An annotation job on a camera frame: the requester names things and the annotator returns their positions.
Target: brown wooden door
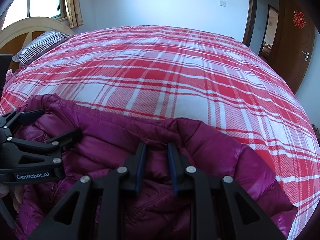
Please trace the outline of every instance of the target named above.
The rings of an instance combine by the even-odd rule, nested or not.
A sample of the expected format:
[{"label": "brown wooden door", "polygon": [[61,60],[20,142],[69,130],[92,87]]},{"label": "brown wooden door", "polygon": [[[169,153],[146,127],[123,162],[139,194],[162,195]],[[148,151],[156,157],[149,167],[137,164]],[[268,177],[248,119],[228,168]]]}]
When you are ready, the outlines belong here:
[{"label": "brown wooden door", "polygon": [[298,0],[280,0],[279,6],[278,28],[269,64],[296,93],[310,62],[315,26]]}]

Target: red and white plaid blanket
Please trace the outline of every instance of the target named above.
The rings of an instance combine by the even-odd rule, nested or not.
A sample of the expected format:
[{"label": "red and white plaid blanket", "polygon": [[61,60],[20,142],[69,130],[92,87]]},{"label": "red and white plaid blanket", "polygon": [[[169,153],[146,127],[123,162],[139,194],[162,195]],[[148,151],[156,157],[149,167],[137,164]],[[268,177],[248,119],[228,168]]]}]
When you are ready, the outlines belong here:
[{"label": "red and white plaid blanket", "polygon": [[166,26],[82,33],[22,68],[0,112],[31,95],[58,94],[118,114],[187,117],[250,145],[299,208],[290,239],[320,198],[320,149],[289,87],[233,38]]}]

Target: yellow curtain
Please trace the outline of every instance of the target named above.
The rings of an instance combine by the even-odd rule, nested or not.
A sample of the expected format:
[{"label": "yellow curtain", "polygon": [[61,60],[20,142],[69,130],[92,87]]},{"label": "yellow curtain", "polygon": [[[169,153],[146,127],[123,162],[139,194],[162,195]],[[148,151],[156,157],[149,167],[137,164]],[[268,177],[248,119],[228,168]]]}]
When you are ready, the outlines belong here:
[{"label": "yellow curtain", "polygon": [[71,29],[83,25],[79,0],[66,0],[66,11]]},{"label": "yellow curtain", "polygon": [[7,12],[5,12],[2,19],[0,19],[0,31],[2,30],[2,26],[3,26],[6,15],[7,15]]}]

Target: purple jacket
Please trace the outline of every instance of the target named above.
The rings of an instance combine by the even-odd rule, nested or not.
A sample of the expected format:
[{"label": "purple jacket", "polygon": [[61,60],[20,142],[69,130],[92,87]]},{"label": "purple jacket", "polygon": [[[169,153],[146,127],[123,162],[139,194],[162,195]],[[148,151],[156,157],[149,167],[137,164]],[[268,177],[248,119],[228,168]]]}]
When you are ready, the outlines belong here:
[{"label": "purple jacket", "polygon": [[215,177],[230,175],[249,193],[287,237],[297,213],[269,166],[243,145],[200,121],[184,118],[145,120],[78,106],[57,95],[35,96],[17,111],[45,109],[17,138],[44,142],[76,127],[82,141],[63,155],[66,178],[57,183],[25,186],[16,236],[27,239],[51,208],[84,174],[101,177],[135,154],[140,141],[148,144],[147,163],[138,199],[125,204],[127,239],[188,239],[188,200],[172,194],[166,144]]}]

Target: window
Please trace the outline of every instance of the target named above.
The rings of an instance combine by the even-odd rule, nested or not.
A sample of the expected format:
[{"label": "window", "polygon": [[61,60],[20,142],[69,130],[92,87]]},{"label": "window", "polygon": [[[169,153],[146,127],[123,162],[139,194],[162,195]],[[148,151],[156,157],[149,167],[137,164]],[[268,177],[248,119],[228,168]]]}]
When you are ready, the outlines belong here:
[{"label": "window", "polygon": [[2,28],[27,17],[63,18],[64,0],[14,0]]}]

